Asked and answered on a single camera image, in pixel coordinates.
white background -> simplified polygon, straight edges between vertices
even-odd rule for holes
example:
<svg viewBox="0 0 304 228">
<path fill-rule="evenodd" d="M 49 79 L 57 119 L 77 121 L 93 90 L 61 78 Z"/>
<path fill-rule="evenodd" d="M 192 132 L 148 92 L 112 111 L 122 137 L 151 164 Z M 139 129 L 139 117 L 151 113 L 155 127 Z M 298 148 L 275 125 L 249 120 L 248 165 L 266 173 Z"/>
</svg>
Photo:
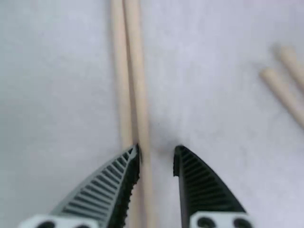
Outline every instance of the white background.
<svg viewBox="0 0 304 228">
<path fill-rule="evenodd" d="M 142 0 L 158 227 L 180 228 L 174 146 L 258 227 L 303 227 L 304 131 L 258 77 L 304 58 L 304 2 Z M 0 227 L 48 213 L 119 154 L 109 0 L 0 1 Z"/>
</svg>

white fabric surface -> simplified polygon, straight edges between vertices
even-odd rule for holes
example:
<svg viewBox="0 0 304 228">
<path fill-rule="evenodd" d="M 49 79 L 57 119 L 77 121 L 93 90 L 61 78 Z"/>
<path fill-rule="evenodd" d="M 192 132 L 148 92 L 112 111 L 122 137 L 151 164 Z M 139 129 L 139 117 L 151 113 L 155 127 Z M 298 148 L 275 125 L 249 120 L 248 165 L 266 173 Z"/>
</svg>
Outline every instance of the white fabric surface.
<svg viewBox="0 0 304 228">
<path fill-rule="evenodd" d="M 108 0 L 0 2 L 0 227 L 48 213 L 121 152 Z M 304 131 L 258 78 L 304 59 L 300 0 L 143 0 L 155 204 L 181 227 L 174 146 L 223 179 L 258 227 L 303 227 Z"/>
</svg>

wooden stick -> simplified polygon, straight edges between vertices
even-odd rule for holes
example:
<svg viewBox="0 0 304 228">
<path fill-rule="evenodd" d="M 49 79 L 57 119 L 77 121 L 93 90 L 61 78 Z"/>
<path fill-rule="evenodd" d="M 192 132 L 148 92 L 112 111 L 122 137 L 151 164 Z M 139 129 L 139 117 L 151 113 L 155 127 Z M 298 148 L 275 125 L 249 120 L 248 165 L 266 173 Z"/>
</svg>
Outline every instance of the wooden stick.
<svg viewBox="0 0 304 228">
<path fill-rule="evenodd" d="M 143 47 L 140 26 L 140 3 L 139 0 L 126 0 L 124 3 L 134 83 L 138 137 L 139 145 L 142 150 L 141 173 L 143 181 L 144 207 L 146 212 L 146 227 L 156 228 L 150 161 L 148 108 L 144 80 Z"/>
<path fill-rule="evenodd" d="M 279 57 L 304 92 L 304 68 L 297 61 L 295 50 L 291 47 L 281 47 Z"/>
<path fill-rule="evenodd" d="M 260 76 L 294 119 L 304 128 L 304 109 L 277 72 L 267 68 L 260 73 Z"/>
<path fill-rule="evenodd" d="M 133 144 L 132 111 L 123 0 L 111 0 L 114 62 L 118 84 L 120 133 L 123 149 Z M 129 227 L 140 228 L 138 186 L 132 191 L 129 209 Z"/>
</svg>

wooden dowel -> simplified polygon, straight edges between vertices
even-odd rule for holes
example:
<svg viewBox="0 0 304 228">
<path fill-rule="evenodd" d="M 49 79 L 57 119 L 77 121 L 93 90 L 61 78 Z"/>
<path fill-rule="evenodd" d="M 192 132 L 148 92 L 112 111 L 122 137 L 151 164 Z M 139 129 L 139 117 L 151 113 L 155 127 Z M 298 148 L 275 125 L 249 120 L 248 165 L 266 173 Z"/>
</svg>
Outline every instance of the wooden dowel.
<svg viewBox="0 0 304 228">
<path fill-rule="evenodd" d="M 304 93 L 304 68 L 298 62 L 295 50 L 291 47 L 281 47 L 278 53 L 282 63 Z"/>
<path fill-rule="evenodd" d="M 133 133 L 123 0 L 111 0 L 111 15 L 114 65 L 118 84 L 120 133 L 122 147 L 125 150 L 133 144 Z M 139 205 L 138 186 L 134 186 L 128 211 L 130 228 L 140 228 Z"/>
<path fill-rule="evenodd" d="M 152 171 L 150 159 L 149 121 L 146 99 L 146 86 L 143 66 L 143 45 L 140 26 L 139 0 L 124 2 L 126 13 L 127 34 L 129 38 L 130 61 L 134 84 L 139 145 L 142 150 L 142 181 L 146 227 L 156 228 L 154 196 L 152 187 Z"/>
<path fill-rule="evenodd" d="M 278 73 L 267 68 L 260 73 L 260 76 L 294 119 L 304 128 L 304 109 Z"/>
</svg>

